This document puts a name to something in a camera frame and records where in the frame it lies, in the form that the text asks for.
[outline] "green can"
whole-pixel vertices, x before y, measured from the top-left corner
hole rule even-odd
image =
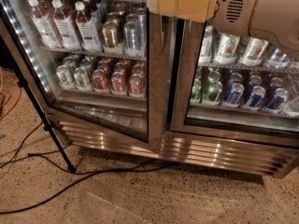
[[[221,99],[222,84],[213,81],[206,89],[205,100],[211,103],[218,103]]]
[[[200,100],[202,90],[202,82],[200,80],[195,80],[192,86],[191,99]]]

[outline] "blue can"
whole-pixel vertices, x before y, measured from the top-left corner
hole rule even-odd
[[[227,91],[224,102],[229,105],[239,105],[244,92],[244,86],[239,83],[234,83]]]
[[[289,93],[282,89],[276,89],[275,92],[270,94],[269,99],[264,104],[265,111],[277,114],[281,111],[284,103],[287,102]]]
[[[258,110],[261,107],[264,97],[265,89],[262,86],[255,86],[245,100],[243,107],[247,109]]]

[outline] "silver can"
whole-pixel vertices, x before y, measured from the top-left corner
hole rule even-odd
[[[56,69],[56,75],[62,85],[68,86],[74,82],[73,75],[66,65],[60,65]]]
[[[87,71],[82,67],[79,67],[75,70],[74,77],[78,87],[85,88],[91,84]]]
[[[124,25],[126,47],[128,49],[139,49],[138,26],[135,22],[129,21]]]
[[[103,25],[103,38],[107,48],[114,49],[121,43],[119,27],[116,23],[108,21]]]

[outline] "metal stand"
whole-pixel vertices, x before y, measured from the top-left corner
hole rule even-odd
[[[32,104],[34,105],[36,111],[37,111],[37,114],[39,115],[39,117],[42,119],[43,123],[45,124],[45,127],[44,127],[44,130],[46,132],[49,132],[50,133],[50,136],[52,137],[56,147],[59,149],[59,151],[61,152],[61,154],[63,155],[64,157],[64,160],[67,164],[67,169],[68,171],[70,171],[71,173],[75,173],[76,169],[75,167],[72,165],[72,163],[70,162],[70,160],[67,158],[65,152],[64,152],[64,149],[62,148],[59,140],[57,139],[53,129],[52,129],[52,126],[51,124],[48,122],[44,112],[42,111],[41,107],[39,106],[35,96],[33,95],[32,91],[30,90],[29,86],[28,86],[28,83],[27,81],[25,80],[25,78],[23,77],[19,67],[17,65],[14,65],[13,67],[13,70],[16,74],[16,76],[18,77],[19,79],[19,82],[18,82],[18,85],[19,87],[21,88],[24,88],[27,95],[29,96]]]

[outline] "speckled floor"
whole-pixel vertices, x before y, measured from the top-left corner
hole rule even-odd
[[[18,94],[7,78],[4,83],[13,95],[0,116]],[[23,91],[18,105],[0,121],[0,162],[8,161],[39,123]],[[49,134],[40,127],[24,143],[17,159],[55,149]],[[129,168],[149,160],[80,147],[67,147],[65,152],[78,172]],[[47,157],[66,168],[59,153]],[[143,169],[168,163],[155,161]],[[38,157],[11,163],[0,169],[0,212],[40,203],[80,178]],[[182,164],[153,173],[105,173],[37,208],[0,216],[0,223],[297,224],[299,170],[283,180]]]

